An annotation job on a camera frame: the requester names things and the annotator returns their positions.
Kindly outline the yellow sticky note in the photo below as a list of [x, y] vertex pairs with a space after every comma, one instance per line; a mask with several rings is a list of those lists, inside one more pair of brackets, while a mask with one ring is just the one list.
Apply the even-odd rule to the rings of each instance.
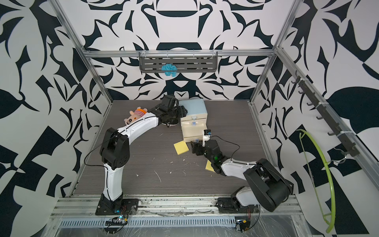
[[210, 161], [207, 161], [205, 169], [208, 170], [208, 171], [210, 171], [210, 172], [215, 173], [215, 170], [214, 170], [214, 168], [212, 167], [212, 164], [211, 164]]
[[188, 148], [185, 141], [180, 141], [178, 143], [175, 143], [174, 148], [175, 148], [177, 155], [181, 155], [181, 154], [189, 151], [189, 148]]

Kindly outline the light blue drawer box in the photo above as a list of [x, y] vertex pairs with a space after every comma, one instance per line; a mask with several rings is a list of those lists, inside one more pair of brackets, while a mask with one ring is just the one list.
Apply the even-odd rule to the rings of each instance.
[[202, 140], [204, 130], [207, 129], [208, 112], [203, 99], [190, 99], [179, 101], [184, 106], [187, 115], [180, 119], [183, 140], [186, 143]]

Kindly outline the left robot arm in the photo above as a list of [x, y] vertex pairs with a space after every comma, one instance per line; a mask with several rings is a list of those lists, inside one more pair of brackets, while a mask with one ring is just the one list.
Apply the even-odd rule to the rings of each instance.
[[161, 103], [148, 110], [138, 107], [130, 111], [125, 126], [109, 128], [104, 136], [100, 155], [105, 168], [105, 187], [100, 199], [112, 212], [118, 213], [122, 205], [122, 173], [130, 159], [130, 145], [145, 132], [161, 124], [167, 127], [187, 115], [187, 109], [172, 95], [165, 95]]

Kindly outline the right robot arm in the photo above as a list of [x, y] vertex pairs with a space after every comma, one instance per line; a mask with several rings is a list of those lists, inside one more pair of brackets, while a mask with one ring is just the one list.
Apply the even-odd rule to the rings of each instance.
[[293, 184], [267, 160], [243, 162], [225, 156], [216, 140], [191, 142], [191, 152], [203, 155], [211, 169], [222, 176], [245, 180], [247, 187], [241, 187], [229, 198], [219, 198], [216, 206], [225, 211], [241, 211], [258, 205], [273, 212], [293, 193]]

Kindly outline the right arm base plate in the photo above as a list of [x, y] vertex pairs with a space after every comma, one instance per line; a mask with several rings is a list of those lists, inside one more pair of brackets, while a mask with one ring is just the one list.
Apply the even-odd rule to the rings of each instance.
[[219, 197], [215, 206], [222, 214], [236, 214], [236, 213], [256, 213], [258, 211], [258, 205], [242, 206], [236, 198], [223, 198]]

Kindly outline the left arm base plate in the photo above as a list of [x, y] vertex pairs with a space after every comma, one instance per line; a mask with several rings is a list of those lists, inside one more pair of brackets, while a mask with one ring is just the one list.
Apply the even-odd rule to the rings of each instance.
[[126, 215], [133, 211], [137, 211], [138, 205], [139, 199], [137, 198], [119, 198], [116, 201], [110, 201], [106, 197], [101, 197], [95, 215]]

